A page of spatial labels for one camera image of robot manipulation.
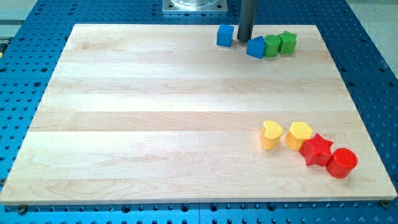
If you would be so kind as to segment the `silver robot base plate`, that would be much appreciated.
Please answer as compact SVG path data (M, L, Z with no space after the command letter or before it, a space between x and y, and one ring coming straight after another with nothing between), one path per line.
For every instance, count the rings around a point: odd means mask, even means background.
M163 12L226 12L227 0L163 0Z

